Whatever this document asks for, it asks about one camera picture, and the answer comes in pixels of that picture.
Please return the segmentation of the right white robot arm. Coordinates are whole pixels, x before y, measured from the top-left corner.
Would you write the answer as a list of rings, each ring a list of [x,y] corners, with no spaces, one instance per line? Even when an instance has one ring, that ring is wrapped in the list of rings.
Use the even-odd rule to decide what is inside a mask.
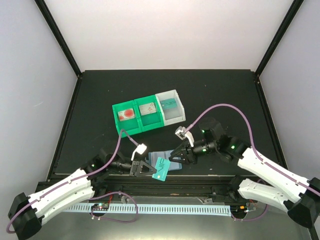
[[[175,134],[182,143],[170,154],[170,161],[196,164],[199,157],[216,154],[221,160],[251,172],[267,183],[236,176],[227,189],[230,200],[256,200],[284,211],[302,227],[314,227],[320,215],[319,178],[307,179],[283,168],[240,138],[228,136],[214,118],[201,121],[199,128],[201,140],[194,140],[185,127],[176,129]]]

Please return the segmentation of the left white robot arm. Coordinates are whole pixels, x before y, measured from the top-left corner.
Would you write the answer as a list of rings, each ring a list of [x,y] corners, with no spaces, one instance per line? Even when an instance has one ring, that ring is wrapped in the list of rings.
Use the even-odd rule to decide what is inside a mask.
[[[38,192],[16,195],[8,212],[8,234],[27,240],[50,219],[74,204],[103,199],[108,192],[101,178],[108,173],[142,177],[156,173],[144,160],[130,159],[122,153],[101,150],[68,177]]]

